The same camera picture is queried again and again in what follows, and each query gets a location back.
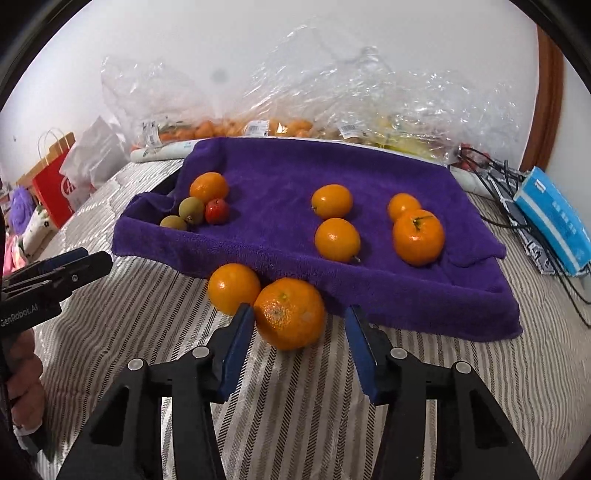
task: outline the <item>pink fabric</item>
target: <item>pink fabric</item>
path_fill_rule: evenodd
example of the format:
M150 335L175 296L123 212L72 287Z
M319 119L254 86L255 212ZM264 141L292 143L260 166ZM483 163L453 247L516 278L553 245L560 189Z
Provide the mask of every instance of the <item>pink fabric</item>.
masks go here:
M27 260L21 252L18 245L18 236L9 235L6 238L4 247L4 265L2 266L2 276L10 275L27 264Z

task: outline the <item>purple cloth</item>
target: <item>purple cloth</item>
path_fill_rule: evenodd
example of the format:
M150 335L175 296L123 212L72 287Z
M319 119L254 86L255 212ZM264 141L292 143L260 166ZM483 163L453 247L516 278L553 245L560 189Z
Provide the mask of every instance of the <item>purple cloth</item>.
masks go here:
M10 195L11 205L8 214L8 223L12 231L22 235L27 230L31 217L35 212L35 201L24 187L17 187Z
M207 171L222 173L230 185L229 223L188 232L159 227ZM362 238L360 265L324 260L314 247L321 220L310 198L329 183L353 194L347 219ZM387 205L399 192L414 195L443 224L444 251L429 267L411 267L393 249ZM270 138L199 142L172 197L143 193L131 200L115 225L113 253L201 278L229 262L253 268L264 281L300 278L321 291L329 312L359 304L371 322L389 327L475 341L522 332L519 307L496 260L505 247L450 172L379 150Z

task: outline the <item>kiwi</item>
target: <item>kiwi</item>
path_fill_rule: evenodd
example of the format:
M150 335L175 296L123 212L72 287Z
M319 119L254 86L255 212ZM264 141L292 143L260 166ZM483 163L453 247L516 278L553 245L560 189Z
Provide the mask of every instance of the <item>kiwi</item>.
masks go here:
M178 216L191 225L199 225L203 222L204 211L205 205L195 197L184 199L178 206Z
M175 230L186 230L187 224L181 217L177 217L176 215L169 215L165 217L161 222L160 226L164 226L166 228L174 228Z

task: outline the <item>screw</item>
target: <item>screw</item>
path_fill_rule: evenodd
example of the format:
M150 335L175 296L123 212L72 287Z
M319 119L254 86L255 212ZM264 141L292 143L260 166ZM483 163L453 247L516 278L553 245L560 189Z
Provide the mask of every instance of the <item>screw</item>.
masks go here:
M404 360L408 356L408 352L404 348L397 346L390 350L390 355L398 360Z
M472 367L466 362L458 362L456 363L456 370L461 374L469 374L472 371Z
M130 362L127 364L127 368L129 368L132 372L139 370L143 366L144 361L141 358L134 358L133 360L130 360Z
M193 349L193 356L195 358L205 358L209 355L209 348L206 346L198 346Z

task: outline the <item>gray striped fabric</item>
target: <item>gray striped fabric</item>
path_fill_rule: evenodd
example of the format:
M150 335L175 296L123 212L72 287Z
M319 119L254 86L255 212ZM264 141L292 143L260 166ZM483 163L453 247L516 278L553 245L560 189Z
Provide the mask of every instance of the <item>gray striped fabric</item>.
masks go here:
M113 224L131 197L152 189L180 161L130 164L101 188L52 240L52 257L75 247L109 250ZM495 209L471 197L490 218ZM386 330L394 345L449 367L472 364L506 412L540 477L560 477L591 434L591 333L555 278L542 277L512 233L492 227L507 245L500 265L521 306L524 334L495 343ZM583 305L580 308L590 314ZM229 318L206 298L206 281L142 258L114 258L108 278L76 292L64 313L36 328L45 365L49 460L56 477L77 433L117 373L135 357L157 364L205 343ZM163 401L163 468L175 478L171 401ZM423 478L434 471L435 403L427 406ZM385 407L363 396L342 321L330 317L322 341L277 352L255 335L238 390L213 406L229 479L369 479L384 428Z

